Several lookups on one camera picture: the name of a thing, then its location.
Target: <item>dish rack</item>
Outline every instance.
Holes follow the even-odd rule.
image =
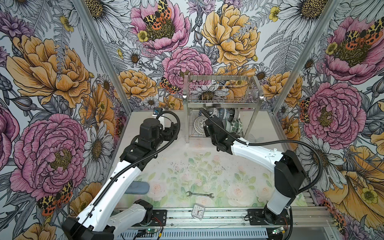
[[[263,90],[257,78],[247,76],[184,76],[183,105],[185,141],[191,137],[205,137],[204,132],[196,131],[194,123],[201,116],[201,108],[232,109],[234,115],[242,111],[252,111],[247,128],[237,134],[247,138],[255,122],[261,104],[264,101]]]

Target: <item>clock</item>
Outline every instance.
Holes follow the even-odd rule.
[[[201,206],[199,204],[195,204],[193,206],[191,215],[195,219],[202,220],[203,219],[203,215],[204,215],[204,211],[205,211],[205,207],[204,206]]]

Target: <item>metal rack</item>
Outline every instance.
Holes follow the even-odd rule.
[[[225,91],[240,91],[242,94],[233,99],[221,96]],[[184,76],[183,105],[185,121],[185,141],[190,137],[205,137],[196,132],[194,121],[201,108],[238,108],[239,111],[253,109],[248,127],[240,134],[247,138],[255,122],[264,94],[260,83],[254,77],[247,76]]]

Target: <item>metal open-end wrench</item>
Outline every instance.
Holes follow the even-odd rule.
[[[211,194],[200,194],[200,193],[194,193],[194,192],[191,192],[191,191],[188,191],[186,192],[187,194],[187,197],[191,197],[191,196],[198,196],[198,197],[209,197],[209,198],[214,198],[214,194],[211,193]]]

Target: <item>clock face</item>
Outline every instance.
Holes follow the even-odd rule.
[[[202,220],[204,215],[205,207],[199,204],[195,204],[192,209],[192,217]]]

